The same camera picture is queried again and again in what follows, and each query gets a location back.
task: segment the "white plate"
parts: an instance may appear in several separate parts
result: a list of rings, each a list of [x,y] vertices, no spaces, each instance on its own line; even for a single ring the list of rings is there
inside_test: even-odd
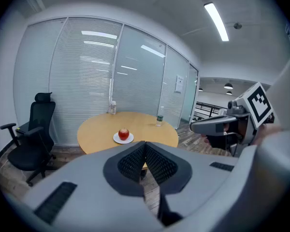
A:
[[[132,141],[133,141],[133,139],[134,139],[134,136],[133,136],[133,134],[130,132],[130,134],[129,134],[129,137],[126,139],[126,140],[121,140],[120,138],[119,138],[119,136],[118,136],[118,132],[117,133],[115,133],[115,135],[113,136],[113,139],[114,139],[114,141],[116,142],[116,143],[119,143],[119,144],[128,144],[128,143],[131,143]]]

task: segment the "chair seat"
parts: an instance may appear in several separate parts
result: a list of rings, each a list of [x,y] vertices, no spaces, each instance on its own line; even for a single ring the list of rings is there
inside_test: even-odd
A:
[[[8,155],[8,160],[11,164],[24,171],[33,171],[40,167],[45,160],[45,149],[38,145],[22,144],[12,150]]]

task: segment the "ceiling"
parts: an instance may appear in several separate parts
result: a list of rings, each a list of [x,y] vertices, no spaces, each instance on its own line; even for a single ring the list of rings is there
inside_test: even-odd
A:
[[[224,88],[226,83],[231,83],[233,89]],[[247,89],[253,86],[256,82],[238,80],[238,79],[229,79],[229,78],[201,78],[200,87],[204,92],[212,92],[218,94],[226,94],[227,91],[231,91],[232,95],[240,96]],[[267,91],[270,85],[262,84],[265,91]]]
[[[266,54],[274,58],[273,38],[279,38],[276,42],[282,47],[289,45],[286,19],[272,0],[15,0],[15,7],[28,18],[52,5],[73,1],[102,2],[145,15],[181,37],[196,55],[201,55],[201,60],[202,55],[214,48],[241,47],[245,52],[245,46],[256,45],[270,49]],[[226,26],[229,42],[221,40],[204,9],[204,4],[211,1]],[[243,25],[240,30],[233,27],[236,22]]]

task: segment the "railing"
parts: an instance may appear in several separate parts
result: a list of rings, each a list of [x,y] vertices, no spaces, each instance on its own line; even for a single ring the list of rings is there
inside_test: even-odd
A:
[[[208,116],[210,118],[210,117],[212,117],[212,114],[218,115],[220,109],[227,109],[226,107],[211,105],[211,104],[207,104],[207,103],[203,103],[203,102],[197,102],[195,108],[199,109],[199,110],[202,110],[202,111],[209,112],[209,114],[203,114],[203,113],[194,111],[193,120],[197,120],[195,117],[198,117],[200,119],[203,118],[203,117],[197,116],[196,113],[197,114],[202,114],[204,116]]]

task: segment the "chair headrest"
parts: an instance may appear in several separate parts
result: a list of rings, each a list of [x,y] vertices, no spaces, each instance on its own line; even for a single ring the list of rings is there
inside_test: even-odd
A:
[[[50,93],[37,93],[34,97],[35,101],[38,103],[47,103],[50,102],[50,95],[52,94],[52,92]]]

